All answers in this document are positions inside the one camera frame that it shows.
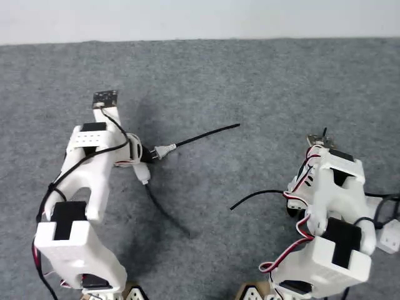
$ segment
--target wooden base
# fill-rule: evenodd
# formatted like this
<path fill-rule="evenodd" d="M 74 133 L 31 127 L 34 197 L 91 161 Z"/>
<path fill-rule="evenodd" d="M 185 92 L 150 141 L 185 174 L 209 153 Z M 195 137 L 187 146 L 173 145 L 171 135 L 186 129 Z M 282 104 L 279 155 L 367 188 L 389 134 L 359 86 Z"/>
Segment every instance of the wooden base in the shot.
<path fill-rule="evenodd" d="M 270 294 L 271 288 L 269 287 L 268 281 L 245 282 L 237 292 L 235 300 L 243 300 L 244 294 L 246 293 L 246 288 L 249 286 L 256 287 L 261 299 L 264 299 L 265 296 Z"/>

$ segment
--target black cable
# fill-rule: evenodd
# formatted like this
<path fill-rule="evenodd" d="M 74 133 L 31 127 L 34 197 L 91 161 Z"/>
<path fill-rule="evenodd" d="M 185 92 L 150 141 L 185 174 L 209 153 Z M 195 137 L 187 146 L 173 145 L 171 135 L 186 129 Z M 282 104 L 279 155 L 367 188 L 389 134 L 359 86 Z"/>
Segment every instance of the black cable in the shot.
<path fill-rule="evenodd" d="M 204 138 L 204 137 L 209 136 L 211 134 L 219 133 L 221 131 L 232 129 L 232 128 L 236 128 L 236 127 L 239 127 L 239 126 L 240 126 L 240 123 L 237 123 L 237 124 L 233 124 L 233 125 L 230 125 L 230 126 L 226 126 L 226 127 L 222 127 L 222 128 L 219 128 L 219 129 L 215 129 L 213 131 L 209 131 L 209 132 L 200 134 L 199 136 L 192 137 L 191 139 L 186 139 L 184 141 L 177 142 L 175 145 L 176 145 L 176 147 L 180 147 L 182 145 L 197 141 L 198 139 Z"/>
<path fill-rule="evenodd" d="M 47 287 L 47 289 L 49 290 L 52 298 L 54 300 L 58 300 L 56 293 L 54 292 L 53 288 L 50 286 L 50 284 L 48 283 L 48 281 L 46 280 L 46 278 L 44 278 L 43 275 L 43 270 L 42 270 L 42 258 L 41 258 L 41 253 L 39 251 L 37 252 L 37 256 L 35 255 L 35 247 L 34 247 L 34 239 L 32 240 L 32 255 L 35 259 L 35 268 L 37 273 L 39 274 L 39 278 L 40 280 L 43 282 L 43 284 Z"/>
<path fill-rule="evenodd" d="M 185 235 L 190 236 L 190 231 L 185 228 L 184 226 L 180 225 L 180 223 L 174 219 L 168 212 L 165 211 L 165 209 L 161 206 L 161 204 L 158 202 L 157 198 L 153 195 L 153 193 L 150 190 L 149 184 L 145 184 L 144 187 L 146 188 L 147 195 L 153 202 L 153 204 L 158 208 L 160 213 L 173 225 L 175 225 L 177 228 L 179 228 Z"/>
<path fill-rule="evenodd" d="M 234 210 L 235 208 L 237 208 L 240 204 L 242 204 L 244 201 L 246 201 L 247 199 L 250 199 L 251 197 L 260 195 L 260 194 L 267 194 L 267 193 L 278 193 L 278 194 L 283 194 L 283 191 L 280 191 L 278 189 L 267 189 L 265 191 L 258 191 L 258 192 L 254 192 L 246 197 L 244 197 L 243 199 L 241 199 L 239 202 L 237 202 L 236 204 L 232 205 L 230 210 Z"/>
<path fill-rule="evenodd" d="M 341 300 L 346 300 L 346 298 L 348 297 L 348 294 L 349 294 L 349 290 L 350 290 L 350 287 L 347 287 L 347 288 L 344 290 Z"/>
<path fill-rule="evenodd" d="M 353 225 L 357 225 L 361 221 L 370 221 L 370 222 L 374 223 L 374 225 L 375 225 L 375 221 L 373 219 L 371 219 L 370 217 L 360 217 L 359 219 L 357 219 L 356 222 L 353 223 Z"/>
<path fill-rule="evenodd" d="M 54 187 L 54 192 L 59 193 L 59 195 L 62 197 L 64 202 L 67 202 L 67 197 L 64 195 L 64 193 L 62 191 L 60 191 L 58 188 Z"/>
<path fill-rule="evenodd" d="M 371 193 L 371 192 L 365 192 L 365 196 L 368 196 L 368 197 L 379 197 L 379 198 L 385 198 L 385 197 L 388 197 L 388 196 L 390 196 L 391 194 L 373 194 L 373 193 Z"/>
<path fill-rule="evenodd" d="M 103 154 L 103 153 L 107 153 L 107 152 L 111 152 L 111 151 L 115 151 L 115 150 L 121 149 L 121 148 L 125 147 L 129 143 L 130 140 L 128 138 L 128 135 L 126 134 L 126 131 L 112 117 L 110 117 L 107 114 L 105 114 L 103 109 L 101 109 L 101 112 L 106 118 L 108 118 L 112 123 L 114 123 L 115 126 L 117 126 L 117 128 L 124 135 L 124 137 L 126 139 L 125 142 L 123 142 L 122 144 L 120 144 L 118 146 L 114 146 L 114 147 L 110 147 L 110 148 L 103 149 L 103 150 L 100 150 L 100 151 L 96 151 L 96 152 L 93 152 L 93 153 L 85 156 L 80 161 L 78 161 L 75 165 L 73 165 L 70 169 L 68 169 L 64 174 L 62 174 L 61 176 L 57 177 L 56 180 L 54 180 L 52 183 L 50 183 L 49 186 L 47 187 L 47 192 L 45 193 L 45 195 L 44 195 L 44 197 L 42 199 L 42 202 L 40 203 L 39 211 L 37 212 L 37 215 L 36 215 L 36 224 L 39 224 L 41 222 L 42 213 L 44 211 L 44 207 L 45 207 L 46 202 L 49 199 L 49 196 L 51 195 L 52 192 L 56 191 L 66 201 L 65 195 L 57 188 L 57 186 L 64 179 L 66 179 L 68 175 L 70 175 L 73 171 L 75 171 L 81 164 L 83 164 L 88 159 L 91 159 L 96 155 L 100 155 L 100 154 Z M 53 296 L 54 300 L 58 300 L 57 296 L 56 296 L 56 293 L 54 292 L 52 287 L 49 285 L 49 283 L 44 278 L 44 275 L 43 275 L 43 272 L 42 272 L 42 267 L 41 267 L 41 253 L 40 253 L 40 251 L 38 249 L 36 250 L 36 252 L 37 252 L 37 262 L 38 262 L 38 264 L 36 264 L 36 261 L 35 261 L 35 265 L 36 265 L 37 273 L 39 274 L 39 277 L 40 277 L 41 281 L 44 283 L 44 285 L 47 287 L 47 289 L 49 290 L 49 292 Z M 35 257 L 33 242 L 32 242 L 32 255 Z"/>
<path fill-rule="evenodd" d="M 377 205 L 377 208 L 376 208 L 376 211 L 375 211 L 375 216 L 374 216 L 374 224 L 375 224 L 375 228 L 376 228 L 376 229 L 382 229 L 384 225 L 386 225 L 388 222 L 392 221 L 392 219 L 387 220 L 387 221 L 385 221 L 385 222 L 379 222 L 379 221 L 378 221 L 379 215 L 380 215 L 380 213 L 381 213 L 381 209 L 382 209 L 383 205 L 384 205 L 386 202 L 388 202 L 388 201 L 390 201 L 389 196 L 388 196 L 388 197 L 385 197 L 385 198 Z"/>

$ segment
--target power plug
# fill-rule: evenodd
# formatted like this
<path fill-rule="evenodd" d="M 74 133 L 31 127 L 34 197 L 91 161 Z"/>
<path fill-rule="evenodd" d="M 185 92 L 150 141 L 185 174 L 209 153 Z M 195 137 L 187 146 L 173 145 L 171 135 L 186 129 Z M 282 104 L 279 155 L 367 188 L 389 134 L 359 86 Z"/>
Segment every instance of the power plug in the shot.
<path fill-rule="evenodd" d="M 392 220 L 383 226 L 377 234 L 376 246 L 389 254 L 399 251 L 400 222 L 398 220 Z"/>

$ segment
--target connector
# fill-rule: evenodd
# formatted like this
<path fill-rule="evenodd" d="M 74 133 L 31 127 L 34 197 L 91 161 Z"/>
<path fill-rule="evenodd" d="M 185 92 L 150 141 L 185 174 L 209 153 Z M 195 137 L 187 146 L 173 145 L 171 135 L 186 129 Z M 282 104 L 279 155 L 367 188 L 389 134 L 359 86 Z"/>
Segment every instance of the connector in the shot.
<path fill-rule="evenodd" d="M 377 245 L 379 249 L 393 254 L 400 247 L 400 222 L 392 220 L 387 223 L 377 234 Z"/>
<path fill-rule="evenodd" d="M 169 146 L 156 146 L 154 147 L 154 150 L 151 151 L 150 153 L 152 154 L 153 159 L 162 159 L 164 156 L 166 156 L 168 153 L 171 151 L 174 151 L 176 149 L 176 144 L 171 144 Z"/>

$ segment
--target white wall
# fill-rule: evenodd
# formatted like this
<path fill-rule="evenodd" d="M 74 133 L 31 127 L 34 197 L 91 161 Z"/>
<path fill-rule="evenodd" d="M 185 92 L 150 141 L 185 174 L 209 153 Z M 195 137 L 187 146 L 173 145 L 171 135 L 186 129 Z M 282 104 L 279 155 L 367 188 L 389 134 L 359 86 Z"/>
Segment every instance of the white wall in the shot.
<path fill-rule="evenodd" d="M 0 44 L 400 36 L 400 0 L 0 0 Z"/>

